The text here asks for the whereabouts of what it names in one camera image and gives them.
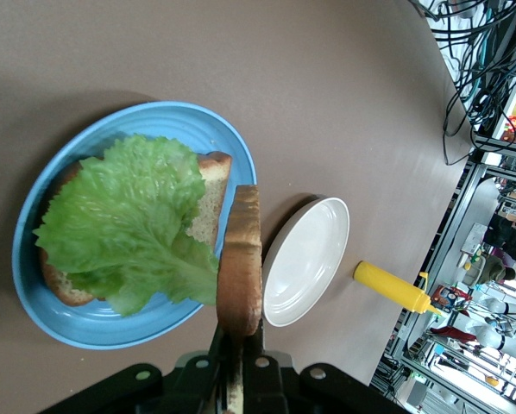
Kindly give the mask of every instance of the screw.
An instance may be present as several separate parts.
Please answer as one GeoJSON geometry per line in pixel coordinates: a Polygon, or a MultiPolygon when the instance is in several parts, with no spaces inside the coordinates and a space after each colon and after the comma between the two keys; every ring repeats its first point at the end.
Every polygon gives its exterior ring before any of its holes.
{"type": "Polygon", "coordinates": [[[327,374],[325,373],[325,371],[321,368],[312,368],[310,370],[310,376],[312,378],[314,378],[315,380],[322,380],[323,378],[325,378],[327,376],[327,374]]]}
{"type": "Polygon", "coordinates": [[[138,381],[143,381],[143,380],[146,380],[150,376],[151,376],[150,371],[141,371],[140,373],[137,373],[135,375],[135,379],[138,381]]]}
{"type": "Polygon", "coordinates": [[[208,360],[198,360],[197,363],[195,364],[195,367],[197,368],[206,368],[210,365],[210,363],[208,362],[208,360]]]}
{"type": "Polygon", "coordinates": [[[256,358],[255,364],[258,368],[265,368],[269,365],[269,359],[265,356],[261,356],[256,358]]]}

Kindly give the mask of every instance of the blue plate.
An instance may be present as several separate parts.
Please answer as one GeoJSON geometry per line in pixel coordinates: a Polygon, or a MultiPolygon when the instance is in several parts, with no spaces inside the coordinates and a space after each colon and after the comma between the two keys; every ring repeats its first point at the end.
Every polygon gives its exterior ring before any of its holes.
{"type": "Polygon", "coordinates": [[[191,103],[154,102],[120,110],[68,142],[47,164],[24,202],[16,224],[12,267],[16,291],[29,316],[50,336],[75,347],[116,349],[146,342],[179,326],[202,307],[191,300],[173,304],[157,293],[140,312],[120,317],[97,300],[66,306],[45,285],[32,231],[39,225],[38,208],[49,183],[75,160],[100,155],[115,139],[132,134],[177,138],[196,153],[223,151],[233,157],[220,216],[218,255],[236,186],[256,183],[254,163],[242,137],[221,116],[191,103]]]}

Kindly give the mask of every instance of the person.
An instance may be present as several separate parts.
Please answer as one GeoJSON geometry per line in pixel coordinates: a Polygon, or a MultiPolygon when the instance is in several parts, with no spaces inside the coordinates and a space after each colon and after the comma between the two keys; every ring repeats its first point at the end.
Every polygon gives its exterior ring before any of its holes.
{"type": "Polygon", "coordinates": [[[481,277],[476,284],[484,285],[488,282],[499,282],[502,279],[515,279],[515,270],[512,267],[505,267],[499,257],[489,255],[486,257],[486,263],[482,269],[481,277]]]}
{"type": "Polygon", "coordinates": [[[494,215],[483,241],[495,248],[501,248],[516,261],[516,222],[494,215]]]}

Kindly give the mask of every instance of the plate rim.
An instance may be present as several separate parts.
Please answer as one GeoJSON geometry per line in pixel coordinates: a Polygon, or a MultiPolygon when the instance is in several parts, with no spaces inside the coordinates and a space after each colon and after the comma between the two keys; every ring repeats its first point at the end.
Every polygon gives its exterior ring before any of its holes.
{"type": "Polygon", "coordinates": [[[176,321],[175,323],[171,324],[170,326],[159,329],[158,331],[151,333],[149,335],[146,335],[144,337],[141,337],[137,340],[132,341],[126,341],[126,342],[117,342],[114,344],[106,344],[106,345],[99,345],[94,343],[85,343],[73,340],[69,337],[66,337],[58,332],[56,332],[54,329],[52,329],[50,326],[48,326],[47,323],[45,323],[39,316],[39,314],[34,310],[32,307],[30,300],[28,299],[28,295],[24,291],[23,288],[23,281],[21,274],[21,251],[20,247],[22,245],[22,238],[24,236],[24,231],[26,229],[27,221],[30,216],[30,213],[32,211],[32,208],[30,206],[33,206],[34,203],[37,201],[37,198],[39,195],[41,195],[41,188],[45,185],[45,182],[47,180],[47,176],[50,176],[50,172],[64,159],[66,154],[69,154],[73,148],[75,148],[80,141],[84,140],[86,136],[93,134],[96,130],[110,124],[111,122],[114,122],[118,118],[122,118],[126,115],[132,114],[134,112],[138,112],[141,110],[148,110],[152,108],[159,108],[159,109],[189,109],[194,110],[196,112],[199,112],[201,114],[206,114],[208,117],[215,119],[222,123],[224,127],[226,127],[231,134],[236,138],[236,141],[238,142],[238,146],[241,148],[241,150],[244,152],[244,155],[246,156],[246,160],[248,161],[248,167],[250,172],[250,184],[256,184],[257,183],[257,177],[256,177],[256,170],[255,170],[255,163],[252,158],[252,154],[250,153],[249,146],[247,145],[246,141],[242,138],[242,136],[238,133],[238,131],[231,125],[223,116],[220,116],[218,113],[195,103],[190,102],[184,102],[184,101],[153,101],[153,102],[146,102],[146,103],[138,103],[135,105],[128,106],[126,108],[123,108],[121,110],[117,110],[114,112],[109,113],[109,115],[106,115],[99,120],[91,123],[90,125],[86,126],[85,128],[81,129],[76,135],[74,135],[65,145],[63,145],[52,157],[46,165],[40,170],[39,174],[37,175],[36,179],[32,183],[28,193],[26,194],[24,201],[22,203],[22,207],[18,212],[17,218],[16,218],[16,224],[15,224],[15,231],[13,233],[13,242],[12,242],[12,251],[11,251],[11,273],[12,273],[12,279],[16,290],[16,296],[19,298],[22,308],[24,311],[28,314],[30,319],[35,323],[35,325],[43,330],[46,334],[50,335],[53,339],[63,342],[67,345],[71,345],[76,348],[85,348],[85,349],[96,349],[96,350],[112,350],[112,349],[122,349],[122,348],[129,348],[133,347],[135,345],[139,345],[144,342],[148,342],[158,336],[162,336],[166,334],[167,332],[179,327],[182,323],[187,321],[189,318],[193,317],[200,309],[203,308],[203,304],[196,303],[195,307],[188,312],[186,315],[184,315],[181,319],[176,321]]]}
{"type": "Polygon", "coordinates": [[[340,264],[343,260],[344,253],[346,251],[346,247],[348,245],[348,239],[349,239],[349,230],[350,230],[350,215],[349,215],[349,208],[348,205],[338,197],[326,197],[321,196],[316,200],[312,200],[310,203],[305,204],[300,209],[298,209],[289,219],[286,221],[286,223],[281,227],[278,234],[275,236],[274,241],[272,242],[269,250],[267,251],[266,258],[264,259],[264,265],[263,265],[263,273],[267,275],[264,288],[263,288],[263,314],[266,317],[266,320],[273,325],[274,327],[285,327],[288,325],[291,325],[295,322],[297,322],[300,318],[302,318],[305,314],[307,314],[311,308],[318,302],[318,300],[324,295],[325,291],[329,287],[331,281],[337,274],[338,268],[340,267],[340,264]],[[283,247],[283,244],[285,243],[286,239],[290,236],[290,234],[293,232],[294,228],[298,225],[298,223],[306,217],[308,214],[311,214],[311,211],[316,209],[320,204],[326,204],[328,202],[336,202],[339,203],[342,207],[344,212],[346,213],[344,215],[345,221],[346,221],[346,229],[345,229],[345,237],[343,241],[343,245],[339,254],[339,257],[337,258],[337,263],[333,267],[333,271],[331,275],[329,276],[329,283],[327,283],[324,287],[324,289],[317,295],[317,297],[310,303],[310,305],[303,311],[299,313],[295,318],[291,318],[289,322],[286,323],[277,323],[271,320],[271,313],[268,311],[266,306],[266,290],[267,285],[270,280],[269,278],[269,272],[271,271],[275,261],[277,260],[277,256],[280,253],[281,248],[283,247]]]}

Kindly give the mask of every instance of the sandwich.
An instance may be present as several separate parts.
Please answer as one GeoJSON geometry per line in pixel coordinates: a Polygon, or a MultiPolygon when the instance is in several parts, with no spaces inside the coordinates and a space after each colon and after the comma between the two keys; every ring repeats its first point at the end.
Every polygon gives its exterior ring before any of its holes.
{"type": "Polygon", "coordinates": [[[215,304],[230,168],[228,154],[141,135],[73,163],[35,230],[47,286],[64,304],[106,299],[123,316],[156,292],[215,304]]]}

